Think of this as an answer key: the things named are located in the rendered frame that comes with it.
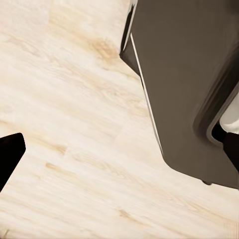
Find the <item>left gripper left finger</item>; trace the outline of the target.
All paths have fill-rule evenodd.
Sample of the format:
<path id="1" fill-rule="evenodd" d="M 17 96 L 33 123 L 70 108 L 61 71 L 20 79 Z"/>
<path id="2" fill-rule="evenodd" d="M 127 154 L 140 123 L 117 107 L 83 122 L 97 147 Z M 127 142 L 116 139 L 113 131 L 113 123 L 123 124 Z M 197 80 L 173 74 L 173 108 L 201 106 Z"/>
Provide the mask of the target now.
<path id="1" fill-rule="evenodd" d="M 26 152 L 21 132 L 0 138 L 0 192 Z"/>

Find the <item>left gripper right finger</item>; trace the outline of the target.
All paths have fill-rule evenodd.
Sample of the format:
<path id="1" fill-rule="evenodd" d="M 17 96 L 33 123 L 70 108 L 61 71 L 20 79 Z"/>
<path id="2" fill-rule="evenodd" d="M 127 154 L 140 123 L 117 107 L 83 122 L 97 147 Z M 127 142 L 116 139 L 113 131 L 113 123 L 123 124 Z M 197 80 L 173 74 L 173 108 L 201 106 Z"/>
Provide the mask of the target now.
<path id="1" fill-rule="evenodd" d="M 223 151 L 239 173 L 239 134 L 227 132 Z"/>

